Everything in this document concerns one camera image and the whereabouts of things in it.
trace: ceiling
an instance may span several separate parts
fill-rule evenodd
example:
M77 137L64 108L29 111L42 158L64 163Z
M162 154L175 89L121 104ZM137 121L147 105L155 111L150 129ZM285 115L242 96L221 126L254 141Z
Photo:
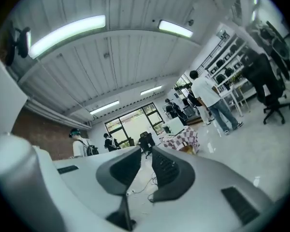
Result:
M16 56L18 84L32 99L81 123L154 99L174 85L201 50L229 0L22 0L10 14L31 28L32 44L73 21L106 15L106 27L68 39L33 60ZM163 19L193 31L188 39L158 30ZM156 93L141 91L163 85ZM96 114L98 107L120 105Z

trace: white pants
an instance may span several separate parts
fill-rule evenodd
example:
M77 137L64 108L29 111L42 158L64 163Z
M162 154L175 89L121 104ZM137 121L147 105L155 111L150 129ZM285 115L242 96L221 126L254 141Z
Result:
M201 119L203 120L203 122L208 123L209 122L209 114L208 114L208 111L206 110L206 108L203 106L197 106L197 109L200 112L200 116L201 116Z

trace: hat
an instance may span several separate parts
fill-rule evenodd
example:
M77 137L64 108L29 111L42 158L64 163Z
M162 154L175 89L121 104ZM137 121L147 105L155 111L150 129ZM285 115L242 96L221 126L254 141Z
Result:
M72 137L72 135L80 135L81 132L79 129L77 128L73 128L71 131L70 131L70 134L69 134L69 137Z

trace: tablecloth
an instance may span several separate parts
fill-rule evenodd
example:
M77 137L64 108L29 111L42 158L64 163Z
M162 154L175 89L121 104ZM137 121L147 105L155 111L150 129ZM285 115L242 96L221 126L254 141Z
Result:
M183 143L191 145L197 153L199 151L199 143L197 140L197 132L190 126L185 126L184 130L175 136L166 135L160 139L163 146L175 150L180 150L183 147Z

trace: brown wall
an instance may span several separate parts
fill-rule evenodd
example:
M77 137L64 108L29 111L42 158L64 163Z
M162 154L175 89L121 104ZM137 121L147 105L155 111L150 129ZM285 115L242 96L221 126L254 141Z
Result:
M73 140L69 138L70 130L71 127L23 108L17 117L12 133L48 151L52 160L61 160L73 156ZM81 131L81 133L82 137L88 138L86 131Z

